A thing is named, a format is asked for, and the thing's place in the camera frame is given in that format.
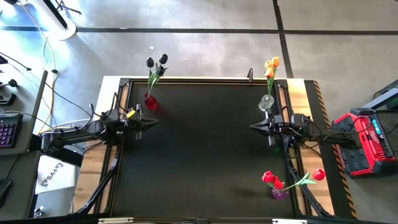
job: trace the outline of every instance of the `green stem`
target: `green stem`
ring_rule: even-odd
[[[296,186],[296,184],[291,185],[291,186],[288,186],[288,187],[286,187],[285,189],[282,189],[282,191],[285,191],[285,190],[287,190],[287,189],[289,189],[289,188],[291,188],[291,187],[294,187],[294,186]]]

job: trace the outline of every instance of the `purple keyboard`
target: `purple keyboard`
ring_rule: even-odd
[[[11,148],[17,142],[18,132],[21,128],[21,114],[0,115],[0,149]]]

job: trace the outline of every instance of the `clear glass vase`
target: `clear glass vase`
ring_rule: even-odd
[[[261,101],[259,103],[259,108],[261,111],[265,112],[267,109],[271,108],[271,106],[274,104],[274,102],[275,102],[274,97],[266,94],[261,98]]]

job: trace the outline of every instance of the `red flower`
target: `red flower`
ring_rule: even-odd
[[[265,183],[273,183],[275,176],[272,175],[271,171],[267,171],[264,173],[264,175],[261,177],[261,179]]]
[[[277,190],[282,190],[284,188],[284,185],[282,184],[282,182],[278,179],[278,177],[275,177],[274,180],[274,188]]]
[[[321,169],[318,169],[312,174],[312,177],[315,180],[323,180],[325,178],[325,172]]]

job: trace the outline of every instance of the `concrete floor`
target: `concrete floor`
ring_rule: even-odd
[[[66,0],[82,11],[66,15],[82,28],[184,28],[184,29],[277,29],[272,0],[131,1]],[[398,30],[395,0],[278,0],[286,30]],[[27,5],[40,25],[45,19]],[[20,6],[3,6],[0,14],[0,51],[41,72],[44,63],[40,32],[4,31],[7,26],[33,27]],[[294,78],[317,80],[329,118],[368,102],[375,91],[398,76],[396,35],[286,35]],[[57,42],[56,91],[82,106],[95,103],[105,75],[147,75],[145,59],[169,55],[168,76],[244,77],[250,67],[263,76],[265,59],[278,55],[285,78],[278,34],[78,32]],[[45,54],[47,69],[51,56]],[[85,118],[62,99],[55,100],[58,123]],[[398,176],[388,184],[398,186]],[[394,197],[382,197],[380,179],[351,180],[349,185],[361,220],[394,223],[398,207]],[[73,189],[39,196],[38,205],[48,216],[70,210]]]

